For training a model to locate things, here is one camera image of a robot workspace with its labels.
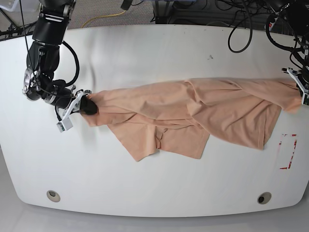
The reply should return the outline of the black tripod stand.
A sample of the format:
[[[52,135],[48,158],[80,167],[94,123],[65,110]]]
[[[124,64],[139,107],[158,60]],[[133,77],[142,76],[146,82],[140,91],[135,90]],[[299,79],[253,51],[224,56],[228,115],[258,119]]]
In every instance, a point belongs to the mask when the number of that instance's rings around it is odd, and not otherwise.
[[[34,28],[36,26],[36,21],[32,23],[25,24],[25,31],[23,26],[18,26],[3,10],[0,11],[0,15],[3,16],[7,22],[9,22],[9,26],[5,30],[0,30],[0,40],[5,41],[9,39],[18,38],[23,35],[32,35],[34,32]]]

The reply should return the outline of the red tape rectangle marking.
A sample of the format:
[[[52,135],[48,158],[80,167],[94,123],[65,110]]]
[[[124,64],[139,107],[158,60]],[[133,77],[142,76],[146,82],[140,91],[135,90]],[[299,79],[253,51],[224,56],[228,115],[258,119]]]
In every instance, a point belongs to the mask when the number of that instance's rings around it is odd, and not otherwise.
[[[297,140],[297,134],[282,134],[277,155],[277,165],[280,170],[288,170],[291,168]]]

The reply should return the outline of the peach T-shirt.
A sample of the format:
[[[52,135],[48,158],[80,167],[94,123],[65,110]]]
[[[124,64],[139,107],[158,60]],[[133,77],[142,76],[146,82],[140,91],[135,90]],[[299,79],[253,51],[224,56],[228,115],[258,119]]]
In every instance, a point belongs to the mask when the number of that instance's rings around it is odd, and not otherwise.
[[[84,115],[106,125],[134,160],[158,150],[199,159],[210,136],[263,149],[281,111],[296,112],[301,95],[291,80],[197,78],[105,90]]]

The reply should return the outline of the clear plastic storage box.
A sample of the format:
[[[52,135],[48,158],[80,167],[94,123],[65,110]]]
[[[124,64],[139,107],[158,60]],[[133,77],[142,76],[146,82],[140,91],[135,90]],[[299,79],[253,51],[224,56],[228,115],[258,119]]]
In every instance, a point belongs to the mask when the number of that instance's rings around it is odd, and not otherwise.
[[[38,0],[21,0],[23,12],[35,12],[40,2]],[[20,12],[19,0],[0,0],[0,8],[8,12]]]

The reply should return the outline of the black equipment base on floor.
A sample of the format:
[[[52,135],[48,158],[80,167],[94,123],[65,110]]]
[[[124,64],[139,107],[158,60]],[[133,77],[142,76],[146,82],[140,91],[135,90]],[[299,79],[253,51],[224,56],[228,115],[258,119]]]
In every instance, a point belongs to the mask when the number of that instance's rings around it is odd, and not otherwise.
[[[153,0],[156,24],[201,25],[210,24],[219,12],[207,0]]]

